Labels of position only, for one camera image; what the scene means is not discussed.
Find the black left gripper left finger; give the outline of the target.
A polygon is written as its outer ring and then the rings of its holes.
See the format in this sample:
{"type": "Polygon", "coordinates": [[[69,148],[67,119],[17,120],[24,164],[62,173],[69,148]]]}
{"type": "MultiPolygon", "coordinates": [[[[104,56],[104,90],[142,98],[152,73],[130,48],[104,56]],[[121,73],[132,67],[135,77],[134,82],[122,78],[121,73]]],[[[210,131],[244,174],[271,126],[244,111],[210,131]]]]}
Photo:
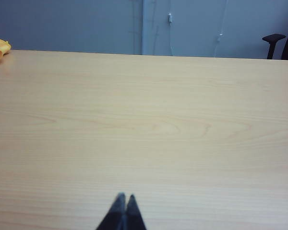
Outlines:
{"type": "Polygon", "coordinates": [[[118,193],[111,204],[107,214],[101,220],[96,228],[97,230],[125,230],[125,203],[126,196],[124,193],[118,193]]]}

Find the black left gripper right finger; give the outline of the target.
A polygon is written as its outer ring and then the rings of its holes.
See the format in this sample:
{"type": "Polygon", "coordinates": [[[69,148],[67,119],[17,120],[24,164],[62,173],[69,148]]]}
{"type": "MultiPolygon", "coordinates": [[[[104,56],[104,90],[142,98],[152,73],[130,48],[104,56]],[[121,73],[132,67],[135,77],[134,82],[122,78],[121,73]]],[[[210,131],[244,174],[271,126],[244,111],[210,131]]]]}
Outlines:
{"type": "Polygon", "coordinates": [[[146,230],[144,220],[139,210],[136,198],[131,195],[126,209],[127,229],[128,230],[146,230]]]}

